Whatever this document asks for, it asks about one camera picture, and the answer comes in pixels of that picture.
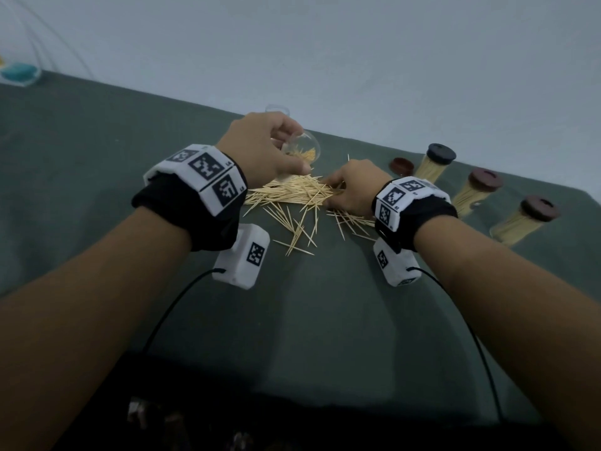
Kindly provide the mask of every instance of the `person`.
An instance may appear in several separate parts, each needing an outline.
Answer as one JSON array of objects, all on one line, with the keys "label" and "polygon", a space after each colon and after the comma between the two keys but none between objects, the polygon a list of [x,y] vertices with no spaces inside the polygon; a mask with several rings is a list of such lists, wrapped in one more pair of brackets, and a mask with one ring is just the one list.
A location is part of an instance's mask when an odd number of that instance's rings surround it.
[{"label": "person", "polygon": [[[216,147],[236,162],[248,188],[256,188],[280,174],[310,173],[301,159],[274,146],[299,130],[282,113],[250,113],[234,121]],[[326,204],[372,215],[374,197],[390,180],[371,161],[350,160],[325,179],[332,187],[346,184]],[[539,411],[576,448],[596,448],[599,304],[452,215],[422,219],[411,236],[465,319]],[[192,239],[190,231],[140,205],[82,254],[1,301],[2,449],[53,445],[127,349]]]}]

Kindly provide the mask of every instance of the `person's left hand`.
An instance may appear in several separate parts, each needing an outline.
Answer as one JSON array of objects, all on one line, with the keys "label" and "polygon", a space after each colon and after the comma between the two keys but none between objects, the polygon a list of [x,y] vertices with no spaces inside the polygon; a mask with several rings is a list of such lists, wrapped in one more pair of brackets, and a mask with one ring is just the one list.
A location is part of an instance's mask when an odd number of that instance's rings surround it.
[{"label": "person's left hand", "polygon": [[282,174],[307,175],[311,166],[300,158],[282,153],[272,142],[286,142],[302,126],[281,112],[251,112],[234,120],[216,147],[242,169],[248,188],[258,188]]}]

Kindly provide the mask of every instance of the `hand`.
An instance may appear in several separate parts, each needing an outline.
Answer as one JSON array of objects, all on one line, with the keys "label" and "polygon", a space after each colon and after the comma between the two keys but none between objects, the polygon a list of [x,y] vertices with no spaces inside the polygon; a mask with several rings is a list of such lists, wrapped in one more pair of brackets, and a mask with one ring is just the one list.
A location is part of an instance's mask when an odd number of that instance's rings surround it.
[{"label": "hand", "polygon": [[281,112],[251,112],[234,120],[216,147],[242,169],[248,188],[258,188],[281,174],[307,175],[311,166],[301,158],[282,153],[272,142],[286,142],[302,126]]},{"label": "hand", "polygon": [[336,188],[342,182],[346,189],[330,197],[325,205],[360,216],[373,216],[372,201],[384,184],[393,178],[369,160],[350,160],[322,183]]}]

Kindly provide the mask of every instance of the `white wall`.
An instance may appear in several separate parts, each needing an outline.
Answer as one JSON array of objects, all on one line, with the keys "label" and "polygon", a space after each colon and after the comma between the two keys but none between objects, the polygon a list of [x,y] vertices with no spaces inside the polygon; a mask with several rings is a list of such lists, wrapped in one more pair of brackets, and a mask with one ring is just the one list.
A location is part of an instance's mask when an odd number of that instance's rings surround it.
[{"label": "white wall", "polygon": [[[601,200],[601,0],[20,0],[96,79]],[[89,77],[21,10],[60,72]],[[0,6],[0,52],[31,61]]]}]

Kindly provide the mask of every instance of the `black cable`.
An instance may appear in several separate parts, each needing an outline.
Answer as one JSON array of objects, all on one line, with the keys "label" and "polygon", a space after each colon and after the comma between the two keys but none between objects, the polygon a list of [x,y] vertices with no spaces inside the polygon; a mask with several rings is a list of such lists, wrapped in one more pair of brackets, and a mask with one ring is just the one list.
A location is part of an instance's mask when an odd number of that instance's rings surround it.
[{"label": "black cable", "polygon": [[[442,283],[440,283],[438,281],[438,279],[436,277],[434,277],[434,275],[432,275],[431,273],[425,271],[424,269],[421,269],[420,267],[408,267],[407,271],[419,271],[422,272],[424,274],[426,274],[428,277],[430,277],[432,280],[434,280],[439,287],[442,288],[442,290],[447,293],[447,290],[445,289],[445,287],[443,287]],[[470,334],[472,334],[472,339],[474,340],[474,343],[476,344],[476,348],[478,349],[478,353],[480,353],[480,359],[482,359],[482,365],[485,367],[485,371],[486,371],[486,376],[489,379],[489,384],[491,385],[491,391],[492,391],[492,396],[493,399],[495,401],[495,409],[496,409],[496,415],[499,419],[500,423],[504,423],[505,422],[505,417],[503,416],[503,413],[501,411],[501,403],[499,401],[499,394],[496,391],[496,386],[495,386],[495,380],[492,378],[492,373],[491,373],[491,368],[488,365],[488,362],[486,362],[486,357],[485,357],[485,353],[482,350],[482,346],[480,345],[480,341],[478,340],[476,333],[474,332],[474,330],[472,329],[472,326],[470,326],[470,324],[466,321],[465,317],[463,316],[463,314],[461,313],[461,311],[459,311],[459,313],[461,314],[461,317],[463,318],[463,321],[465,322],[465,325],[468,327]]]},{"label": "black cable", "polygon": [[150,337],[146,341],[146,345],[144,345],[144,348],[142,349],[142,354],[143,355],[145,355],[146,353],[148,353],[148,349],[150,348],[150,345],[152,345],[152,342],[153,342],[154,338],[156,337],[156,334],[159,332],[159,329],[161,328],[162,324],[165,322],[165,320],[169,316],[169,313],[171,313],[171,311],[175,308],[175,306],[181,300],[181,298],[184,297],[184,295],[188,292],[188,290],[190,288],[192,288],[198,281],[202,280],[209,273],[214,273],[214,272],[224,273],[225,269],[211,269],[210,271],[201,273],[197,278],[195,278],[190,283],[188,283],[188,285],[182,290],[182,292],[177,295],[177,297],[171,303],[171,305],[169,306],[169,308],[165,311],[165,313],[163,313],[163,316],[161,317],[161,319],[159,320],[159,322],[156,324],[156,326],[154,327],[154,329],[152,331],[152,334],[150,334]]}]

